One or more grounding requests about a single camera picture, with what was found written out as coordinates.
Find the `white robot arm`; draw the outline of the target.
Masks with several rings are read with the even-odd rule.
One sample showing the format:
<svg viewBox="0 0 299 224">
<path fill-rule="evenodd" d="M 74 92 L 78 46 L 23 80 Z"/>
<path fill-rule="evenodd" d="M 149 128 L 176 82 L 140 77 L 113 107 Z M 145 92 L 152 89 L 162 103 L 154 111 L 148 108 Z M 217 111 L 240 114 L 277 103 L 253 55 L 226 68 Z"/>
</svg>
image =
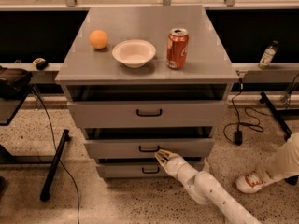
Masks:
<svg viewBox="0 0 299 224">
<path fill-rule="evenodd" d="M 155 158 L 166 173 L 178 180 L 193 200 L 214 203 L 231 224 L 262 224 L 236 201 L 209 172 L 197 171 L 179 154 L 160 149 Z"/>
</svg>

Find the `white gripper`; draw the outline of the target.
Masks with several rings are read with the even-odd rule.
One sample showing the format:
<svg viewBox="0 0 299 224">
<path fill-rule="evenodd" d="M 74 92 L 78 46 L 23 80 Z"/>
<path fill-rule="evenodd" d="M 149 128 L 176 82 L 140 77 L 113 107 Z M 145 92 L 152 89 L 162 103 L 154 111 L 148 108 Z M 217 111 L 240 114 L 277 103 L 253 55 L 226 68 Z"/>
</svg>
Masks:
<svg viewBox="0 0 299 224">
<path fill-rule="evenodd" d="M 155 153 L 155 158 L 159 164 L 165 168 L 166 172 L 176 180 L 188 180 L 190 178 L 189 164 L 180 156 L 173 157 L 174 153 L 169 150 L 160 149 Z M 164 166 L 164 159 L 169 160 Z"/>
</svg>

